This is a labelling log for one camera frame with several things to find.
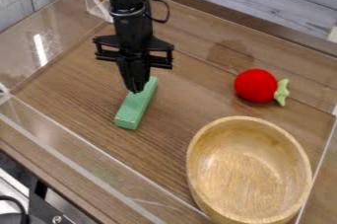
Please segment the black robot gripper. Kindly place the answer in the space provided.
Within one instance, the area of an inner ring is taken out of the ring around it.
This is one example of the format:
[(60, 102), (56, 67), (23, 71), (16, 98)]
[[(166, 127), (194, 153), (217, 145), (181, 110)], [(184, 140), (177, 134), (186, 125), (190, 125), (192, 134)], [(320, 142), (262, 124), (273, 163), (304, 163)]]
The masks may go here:
[[(93, 38), (96, 44), (96, 58), (117, 61), (120, 74), (125, 86), (132, 93), (144, 91), (150, 78), (150, 67), (172, 69), (173, 45), (153, 35), (153, 21), (150, 11), (121, 10), (109, 11), (113, 17), (115, 35)], [(124, 59), (136, 61), (134, 80), (132, 65)]]

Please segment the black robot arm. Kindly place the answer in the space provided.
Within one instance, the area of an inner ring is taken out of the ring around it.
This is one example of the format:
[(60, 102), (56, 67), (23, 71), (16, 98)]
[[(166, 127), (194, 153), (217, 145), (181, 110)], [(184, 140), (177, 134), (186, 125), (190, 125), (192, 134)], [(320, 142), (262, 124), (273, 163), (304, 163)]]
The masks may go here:
[(96, 58), (113, 61), (126, 89), (137, 94), (150, 79), (150, 68), (172, 69), (174, 47), (154, 37), (153, 22), (165, 23), (152, 16), (152, 0), (109, 0), (115, 35), (93, 38)]

